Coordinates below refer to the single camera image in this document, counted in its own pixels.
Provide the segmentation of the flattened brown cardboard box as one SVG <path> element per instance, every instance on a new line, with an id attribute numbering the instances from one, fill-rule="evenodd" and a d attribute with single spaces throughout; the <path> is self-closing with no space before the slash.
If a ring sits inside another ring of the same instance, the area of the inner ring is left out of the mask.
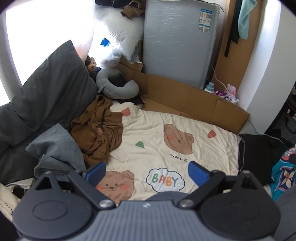
<path id="1" fill-rule="evenodd" d="M 203 121 L 237 134 L 249 118 L 242 108 L 190 85 L 168 78 L 145 74 L 142 66 L 129 64 L 126 60 L 115 67 L 125 80 L 134 80 L 139 86 L 139 95 L 148 111 L 171 113 Z"/>

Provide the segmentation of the black cloth under neck pillow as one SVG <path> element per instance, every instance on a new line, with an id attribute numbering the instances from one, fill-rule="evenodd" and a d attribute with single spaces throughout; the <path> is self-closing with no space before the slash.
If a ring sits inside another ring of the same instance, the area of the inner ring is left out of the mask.
<path id="1" fill-rule="evenodd" d="M 122 77 L 110 78 L 109 81 L 117 87 L 124 87 L 125 84 L 127 83 L 127 81 L 125 81 Z M 139 95 L 129 99 L 113 99 L 113 100 L 116 100 L 120 104 L 124 102 L 132 102 L 135 105 L 140 105 L 140 108 L 142 108 L 142 106 L 144 105 L 144 101 Z"/>

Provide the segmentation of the teal patterned garment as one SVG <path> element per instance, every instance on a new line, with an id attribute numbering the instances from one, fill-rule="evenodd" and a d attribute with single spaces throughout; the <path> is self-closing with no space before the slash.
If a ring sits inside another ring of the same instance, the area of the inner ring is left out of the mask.
<path id="1" fill-rule="evenodd" d="M 286 150 L 271 171 L 271 197 L 276 201 L 295 185 L 295 147 Z"/>

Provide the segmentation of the grey neck pillow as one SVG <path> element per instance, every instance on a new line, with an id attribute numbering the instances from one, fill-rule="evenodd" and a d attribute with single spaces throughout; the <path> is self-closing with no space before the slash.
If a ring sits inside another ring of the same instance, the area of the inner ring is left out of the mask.
<path id="1" fill-rule="evenodd" d="M 124 87 L 117 87 L 109 81 L 109 78 L 122 76 L 123 73 L 118 69 L 108 68 L 100 70 L 96 77 L 98 93 L 102 92 L 110 99 L 129 99 L 137 96 L 139 86 L 134 80 L 128 81 Z"/>

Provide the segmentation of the dark grey pillow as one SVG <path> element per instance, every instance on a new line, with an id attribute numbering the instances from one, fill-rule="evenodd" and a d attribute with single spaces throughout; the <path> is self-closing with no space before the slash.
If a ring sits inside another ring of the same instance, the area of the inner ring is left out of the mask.
<path id="1" fill-rule="evenodd" d="M 20 94 L 1 106 L 1 184 L 32 178 L 38 159 L 26 147 L 59 123 L 70 129 L 95 99 L 97 86 L 71 40 L 28 78 Z"/>

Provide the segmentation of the purple white detergent bag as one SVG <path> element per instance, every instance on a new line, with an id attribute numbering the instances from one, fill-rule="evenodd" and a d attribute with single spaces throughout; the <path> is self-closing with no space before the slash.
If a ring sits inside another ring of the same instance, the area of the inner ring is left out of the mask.
<path id="1" fill-rule="evenodd" d="M 236 87 L 234 87 L 233 85 L 227 84 L 226 90 L 215 91 L 214 94 L 222 97 L 225 100 L 230 101 L 233 104 L 239 104 L 239 100 L 236 98 Z"/>

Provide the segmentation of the grey green garment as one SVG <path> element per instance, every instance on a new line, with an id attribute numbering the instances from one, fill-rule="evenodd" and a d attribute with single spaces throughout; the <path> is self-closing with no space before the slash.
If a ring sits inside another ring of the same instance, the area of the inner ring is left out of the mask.
<path id="1" fill-rule="evenodd" d="M 34 168 L 36 178 L 46 171 L 64 175 L 76 170 L 86 170 L 78 144 L 60 124 L 39 135 L 26 147 L 26 151 L 38 159 Z"/>

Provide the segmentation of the white fluffy pillow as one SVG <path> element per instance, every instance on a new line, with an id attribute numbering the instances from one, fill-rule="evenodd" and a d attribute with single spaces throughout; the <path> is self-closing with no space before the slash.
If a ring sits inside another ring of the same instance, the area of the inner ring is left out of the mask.
<path id="1" fill-rule="evenodd" d="M 95 6 L 93 40 L 89 54 L 100 67 L 115 65 L 121 57 L 133 64 L 139 61 L 138 43 L 144 35 L 144 18 L 128 19 L 120 9 Z"/>

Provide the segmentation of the brown garment on pillow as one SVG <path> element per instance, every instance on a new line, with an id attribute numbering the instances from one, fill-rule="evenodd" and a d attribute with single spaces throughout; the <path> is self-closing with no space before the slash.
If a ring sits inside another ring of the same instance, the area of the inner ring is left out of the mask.
<path id="1" fill-rule="evenodd" d="M 133 19 L 136 16 L 142 16 L 145 12 L 146 1 L 143 0 L 133 0 L 127 6 L 123 8 L 120 12 L 122 16 L 128 19 Z"/>

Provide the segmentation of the cream bear print blanket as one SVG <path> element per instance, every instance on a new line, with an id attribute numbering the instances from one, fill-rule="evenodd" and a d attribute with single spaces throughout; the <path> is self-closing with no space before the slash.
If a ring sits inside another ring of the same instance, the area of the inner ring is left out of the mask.
<path id="1" fill-rule="evenodd" d="M 208 170 L 238 174 L 239 138 L 215 125 L 175 114 L 141 110 L 133 103 L 115 103 L 122 114 L 121 145 L 109 154 L 106 175 L 97 189 L 114 202 L 145 200 L 197 185 L 188 174 L 191 161 Z"/>

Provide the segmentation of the brown printed t-shirt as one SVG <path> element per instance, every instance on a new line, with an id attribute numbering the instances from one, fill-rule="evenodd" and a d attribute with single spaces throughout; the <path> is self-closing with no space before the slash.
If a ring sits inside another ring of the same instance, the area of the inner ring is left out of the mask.
<path id="1" fill-rule="evenodd" d="M 71 136 L 78 144 L 87 167 L 107 163 L 109 153 L 122 142 L 122 114 L 112 112 L 112 101 L 102 95 L 71 122 Z"/>

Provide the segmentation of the hanging teal towel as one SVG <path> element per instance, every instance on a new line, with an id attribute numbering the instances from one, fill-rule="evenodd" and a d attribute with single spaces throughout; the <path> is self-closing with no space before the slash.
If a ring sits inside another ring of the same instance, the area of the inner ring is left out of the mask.
<path id="1" fill-rule="evenodd" d="M 257 0 L 243 0 L 238 18 L 238 33 L 243 40 L 248 39 L 250 13 L 256 7 Z"/>

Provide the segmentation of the plush doll toy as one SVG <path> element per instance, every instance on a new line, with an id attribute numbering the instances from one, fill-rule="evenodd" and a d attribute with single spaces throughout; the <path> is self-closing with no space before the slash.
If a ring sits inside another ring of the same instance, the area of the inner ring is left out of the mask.
<path id="1" fill-rule="evenodd" d="M 90 77 L 94 81 L 96 81 L 97 74 L 101 70 L 101 68 L 100 67 L 97 67 L 97 64 L 95 62 L 95 59 L 93 57 L 87 56 L 87 58 L 85 60 L 85 66 L 87 68 L 87 71 L 88 71 Z"/>

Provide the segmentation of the black folded garment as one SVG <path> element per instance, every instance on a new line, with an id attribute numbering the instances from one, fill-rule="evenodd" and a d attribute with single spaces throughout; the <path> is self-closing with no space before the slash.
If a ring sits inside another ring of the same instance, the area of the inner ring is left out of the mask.
<path id="1" fill-rule="evenodd" d="M 250 171 L 263 186 L 270 184 L 272 167 L 282 154 L 292 147 L 292 143 L 284 138 L 268 135 L 244 133 L 239 137 L 239 172 Z"/>

